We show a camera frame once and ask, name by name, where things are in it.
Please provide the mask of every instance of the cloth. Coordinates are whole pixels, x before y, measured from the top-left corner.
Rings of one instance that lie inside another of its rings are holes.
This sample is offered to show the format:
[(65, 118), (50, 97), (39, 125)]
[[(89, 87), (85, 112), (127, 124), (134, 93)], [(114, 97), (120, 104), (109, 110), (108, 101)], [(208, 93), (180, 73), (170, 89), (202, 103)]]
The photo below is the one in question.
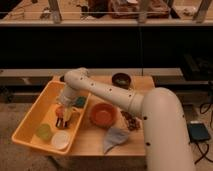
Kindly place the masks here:
[(110, 129), (107, 131), (107, 134), (104, 138), (103, 153), (106, 154), (109, 150), (111, 150), (116, 145), (126, 142), (128, 138), (129, 138), (128, 132), (113, 126), (110, 127)]

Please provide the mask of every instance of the dark bowl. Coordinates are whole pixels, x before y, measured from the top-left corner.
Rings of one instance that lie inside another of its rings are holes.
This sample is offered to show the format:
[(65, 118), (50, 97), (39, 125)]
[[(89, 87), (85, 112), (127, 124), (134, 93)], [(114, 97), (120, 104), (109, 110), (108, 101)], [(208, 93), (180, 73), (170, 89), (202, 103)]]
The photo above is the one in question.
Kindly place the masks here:
[(112, 83), (114, 86), (129, 89), (131, 84), (131, 78), (128, 74), (117, 73), (112, 76)]

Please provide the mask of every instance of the small bowl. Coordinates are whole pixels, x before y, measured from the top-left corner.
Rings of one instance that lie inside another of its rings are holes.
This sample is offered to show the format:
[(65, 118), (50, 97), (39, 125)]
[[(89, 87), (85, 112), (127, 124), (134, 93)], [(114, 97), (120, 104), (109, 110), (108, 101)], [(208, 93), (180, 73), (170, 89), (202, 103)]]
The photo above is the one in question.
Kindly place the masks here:
[(109, 128), (116, 121), (117, 109), (108, 103), (94, 105), (90, 112), (90, 121), (102, 128)]
[(117, 73), (112, 76), (112, 83), (114, 86), (129, 89), (131, 78), (125, 73)]

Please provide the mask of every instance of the red object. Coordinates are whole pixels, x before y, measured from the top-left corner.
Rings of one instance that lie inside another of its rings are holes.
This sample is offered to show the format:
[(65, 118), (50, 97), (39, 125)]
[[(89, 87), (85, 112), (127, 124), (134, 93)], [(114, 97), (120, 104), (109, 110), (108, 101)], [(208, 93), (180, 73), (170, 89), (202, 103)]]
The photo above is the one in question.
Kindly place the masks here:
[(57, 117), (63, 118), (63, 113), (64, 113), (64, 107), (63, 106), (59, 106), (59, 107), (56, 108), (55, 114), (56, 114)]
[(108, 103), (94, 105), (90, 112), (90, 120), (99, 127), (108, 128), (116, 121), (117, 109)]

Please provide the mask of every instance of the wooden table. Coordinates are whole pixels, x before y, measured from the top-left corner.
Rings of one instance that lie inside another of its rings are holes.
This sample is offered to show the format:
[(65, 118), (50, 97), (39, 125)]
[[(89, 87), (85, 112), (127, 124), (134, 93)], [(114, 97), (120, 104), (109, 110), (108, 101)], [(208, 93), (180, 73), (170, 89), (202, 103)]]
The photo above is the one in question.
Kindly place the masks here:
[[(111, 76), (92, 76), (92, 79), (107, 84), (111, 84)], [(131, 87), (142, 94), (154, 88), (154, 82), (149, 76), (131, 76)], [(107, 130), (93, 125), (89, 120), (91, 107), (103, 101), (95, 95), (91, 95), (85, 116), (78, 130), (74, 144), (71, 147), (69, 155), (71, 156), (103, 156), (103, 139)], [(114, 126), (128, 130), (124, 118), (117, 113), (118, 118)], [(106, 156), (145, 156), (143, 126), (140, 121), (141, 129), (130, 132), (129, 139), (126, 143), (116, 146), (110, 150)]]

